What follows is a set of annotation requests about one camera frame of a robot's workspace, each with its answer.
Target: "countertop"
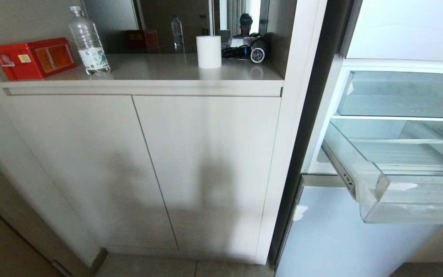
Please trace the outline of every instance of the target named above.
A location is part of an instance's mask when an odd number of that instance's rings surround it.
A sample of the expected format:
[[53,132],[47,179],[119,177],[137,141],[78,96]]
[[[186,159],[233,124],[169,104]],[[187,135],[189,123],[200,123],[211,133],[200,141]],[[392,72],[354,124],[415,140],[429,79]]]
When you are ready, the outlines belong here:
[[111,73],[91,77],[83,65],[44,79],[1,82],[2,88],[49,86],[271,86],[283,78],[269,61],[223,59],[221,68],[202,69],[196,54],[107,55]]

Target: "baseboard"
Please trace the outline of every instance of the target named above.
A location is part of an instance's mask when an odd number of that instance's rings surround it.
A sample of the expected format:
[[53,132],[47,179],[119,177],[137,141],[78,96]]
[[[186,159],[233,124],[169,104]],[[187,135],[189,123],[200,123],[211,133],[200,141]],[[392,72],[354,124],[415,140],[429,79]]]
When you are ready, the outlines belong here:
[[115,254],[131,254],[140,256],[155,256],[155,257],[169,257],[189,260],[210,260],[223,261],[242,264],[254,264],[255,256],[242,256],[232,254],[215,254],[208,252],[196,251],[182,251],[182,250],[167,250],[167,249],[146,249],[140,247],[122,247],[108,245],[107,249]]
[[98,270],[100,270],[100,267],[105,262],[105,259],[107,258],[108,255],[109,251],[107,251],[107,249],[102,247],[100,249],[100,252],[95,257],[95,260],[93,260],[92,266],[90,267],[90,272],[94,276],[97,274]]

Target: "plastic water bottle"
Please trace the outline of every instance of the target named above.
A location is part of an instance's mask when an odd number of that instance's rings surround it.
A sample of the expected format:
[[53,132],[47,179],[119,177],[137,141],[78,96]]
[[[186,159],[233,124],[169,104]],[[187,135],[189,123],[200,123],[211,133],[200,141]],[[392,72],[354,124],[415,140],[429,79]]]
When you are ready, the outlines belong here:
[[69,23],[69,29],[87,74],[93,76],[109,73],[109,63],[103,52],[95,23],[83,15],[80,6],[71,6],[69,10],[75,15]]
[[174,35],[174,46],[177,48],[178,46],[184,45],[184,37],[182,35],[182,23],[179,20],[177,15],[174,15],[174,20],[172,20],[172,34]]

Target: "bottle cap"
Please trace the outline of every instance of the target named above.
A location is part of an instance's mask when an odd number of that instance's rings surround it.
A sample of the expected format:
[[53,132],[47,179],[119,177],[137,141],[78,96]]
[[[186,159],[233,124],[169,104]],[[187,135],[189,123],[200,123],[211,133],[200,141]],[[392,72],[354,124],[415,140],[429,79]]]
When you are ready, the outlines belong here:
[[72,12],[81,12],[81,6],[71,6],[69,10]]

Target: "floor tile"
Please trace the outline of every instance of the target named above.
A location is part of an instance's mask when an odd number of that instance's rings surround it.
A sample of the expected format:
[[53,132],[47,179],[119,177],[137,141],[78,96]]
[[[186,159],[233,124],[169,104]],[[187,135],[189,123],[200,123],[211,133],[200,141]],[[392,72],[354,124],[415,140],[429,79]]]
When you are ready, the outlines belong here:
[[193,277],[195,260],[109,254],[97,277]]
[[404,263],[396,277],[443,277],[443,263]]
[[198,261],[195,277],[273,277],[269,266]]

